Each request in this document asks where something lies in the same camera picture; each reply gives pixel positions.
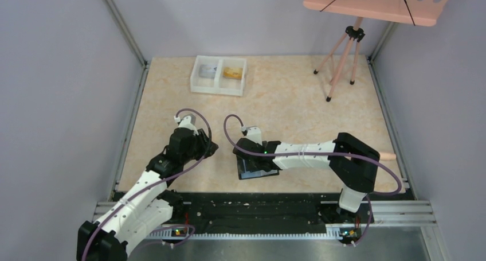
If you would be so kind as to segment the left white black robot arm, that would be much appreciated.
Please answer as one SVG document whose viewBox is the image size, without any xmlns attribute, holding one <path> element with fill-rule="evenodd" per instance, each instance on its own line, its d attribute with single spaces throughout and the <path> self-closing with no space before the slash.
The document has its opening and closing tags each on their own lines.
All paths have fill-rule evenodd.
<svg viewBox="0 0 486 261">
<path fill-rule="evenodd" d="M 185 165 L 200 163 L 217 149 L 212 130 L 176 128 L 136 184 L 104 215 L 81 225 L 76 259 L 127 260 L 150 232 L 172 218 L 177 196 L 167 188 L 186 172 Z"/>
</svg>

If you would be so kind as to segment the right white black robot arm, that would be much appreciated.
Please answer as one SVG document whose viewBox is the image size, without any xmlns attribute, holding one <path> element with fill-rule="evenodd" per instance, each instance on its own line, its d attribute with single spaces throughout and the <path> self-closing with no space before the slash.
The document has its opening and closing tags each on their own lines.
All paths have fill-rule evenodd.
<svg viewBox="0 0 486 261">
<path fill-rule="evenodd" d="M 331 141 L 294 144 L 240 138 L 233 154 L 251 171 L 276 172 L 287 169 L 330 169 L 342 181 L 338 206 L 358 211 L 366 195 L 374 191 L 380 153 L 349 133 L 339 133 Z"/>
</svg>

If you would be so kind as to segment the silver card in tray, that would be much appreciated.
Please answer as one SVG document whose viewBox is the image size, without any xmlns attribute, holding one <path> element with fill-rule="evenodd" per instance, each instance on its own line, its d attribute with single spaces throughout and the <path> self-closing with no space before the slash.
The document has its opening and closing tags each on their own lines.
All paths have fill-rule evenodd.
<svg viewBox="0 0 486 261">
<path fill-rule="evenodd" d="M 198 75 L 201 78 L 214 79 L 217 73 L 217 64 L 201 64 L 199 66 Z"/>
</svg>

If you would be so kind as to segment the orange card in tray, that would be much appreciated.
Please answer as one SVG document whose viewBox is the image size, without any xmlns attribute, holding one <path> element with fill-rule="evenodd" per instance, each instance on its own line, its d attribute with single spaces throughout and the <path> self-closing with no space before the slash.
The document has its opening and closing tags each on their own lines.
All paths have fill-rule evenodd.
<svg viewBox="0 0 486 261">
<path fill-rule="evenodd" d="M 224 78 L 241 80 L 243 77 L 243 68 L 224 67 L 222 73 Z"/>
</svg>

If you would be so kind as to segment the white two-compartment tray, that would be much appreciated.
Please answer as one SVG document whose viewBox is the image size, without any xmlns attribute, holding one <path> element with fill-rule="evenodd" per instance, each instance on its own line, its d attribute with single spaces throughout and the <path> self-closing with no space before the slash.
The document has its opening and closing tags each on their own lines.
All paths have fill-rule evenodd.
<svg viewBox="0 0 486 261">
<path fill-rule="evenodd" d="M 201 64 L 217 64 L 218 69 L 214 79 L 199 77 L 198 71 Z M 236 80 L 224 78 L 222 73 L 224 67 L 243 68 L 242 79 Z M 247 72 L 247 59 L 241 57 L 198 55 L 190 75 L 190 91 L 201 94 L 243 96 Z"/>
</svg>

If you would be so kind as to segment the pink cylinder rod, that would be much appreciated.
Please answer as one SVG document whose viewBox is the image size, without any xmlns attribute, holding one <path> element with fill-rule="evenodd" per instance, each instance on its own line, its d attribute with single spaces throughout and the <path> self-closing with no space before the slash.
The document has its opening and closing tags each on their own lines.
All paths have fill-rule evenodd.
<svg viewBox="0 0 486 261">
<path fill-rule="evenodd" d="M 396 160 L 397 156 L 394 153 L 385 153 L 385 152 L 380 152 L 379 153 L 380 161 L 393 161 Z"/>
</svg>

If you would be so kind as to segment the pink tripod stand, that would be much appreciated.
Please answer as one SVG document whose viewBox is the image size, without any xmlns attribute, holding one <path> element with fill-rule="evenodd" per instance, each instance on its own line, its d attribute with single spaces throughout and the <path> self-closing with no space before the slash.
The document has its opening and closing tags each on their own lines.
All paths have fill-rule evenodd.
<svg viewBox="0 0 486 261">
<path fill-rule="evenodd" d="M 353 46 L 355 47 L 355 52 L 354 52 L 353 64 L 350 69 L 351 77 L 350 77 L 349 84 L 350 85 L 355 84 L 356 69 L 358 65 L 358 56 L 360 51 L 360 43 L 365 37 L 364 30 L 361 28 L 362 21 L 363 21 L 363 17 L 357 17 L 352 26 L 346 27 L 345 32 L 342 34 L 341 38 L 331 49 L 330 53 L 326 55 L 326 57 L 322 60 L 322 62 L 318 65 L 318 67 L 316 67 L 313 70 L 313 74 L 317 75 L 320 72 L 320 70 L 325 66 L 326 62 L 329 59 L 333 59 L 334 53 L 337 50 L 337 48 L 340 47 L 340 45 L 345 40 L 347 40 L 346 46 L 344 47 L 343 53 L 340 55 L 340 59 L 337 66 L 333 67 L 332 78 L 330 80 L 331 89 L 329 90 L 329 93 L 326 96 L 326 102 L 330 102 L 332 100 L 337 83 L 340 80 L 340 78 L 345 74 L 344 65 L 350 54 L 350 50 Z"/>
</svg>

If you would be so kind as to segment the pink perforated board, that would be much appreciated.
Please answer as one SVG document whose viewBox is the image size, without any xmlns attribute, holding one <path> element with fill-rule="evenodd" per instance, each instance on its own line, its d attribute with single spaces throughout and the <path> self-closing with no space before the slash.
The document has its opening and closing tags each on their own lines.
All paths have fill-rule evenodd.
<svg viewBox="0 0 486 261">
<path fill-rule="evenodd" d="M 303 0 L 310 10 L 434 26 L 448 0 Z"/>
</svg>

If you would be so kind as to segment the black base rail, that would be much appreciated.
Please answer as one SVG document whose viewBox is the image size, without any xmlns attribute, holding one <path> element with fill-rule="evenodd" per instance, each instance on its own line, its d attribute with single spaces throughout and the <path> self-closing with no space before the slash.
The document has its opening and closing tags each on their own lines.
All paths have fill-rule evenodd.
<svg viewBox="0 0 486 261">
<path fill-rule="evenodd" d="M 178 192 L 169 224 L 190 224 L 198 235 L 326 233 L 341 223 L 337 193 Z"/>
</svg>

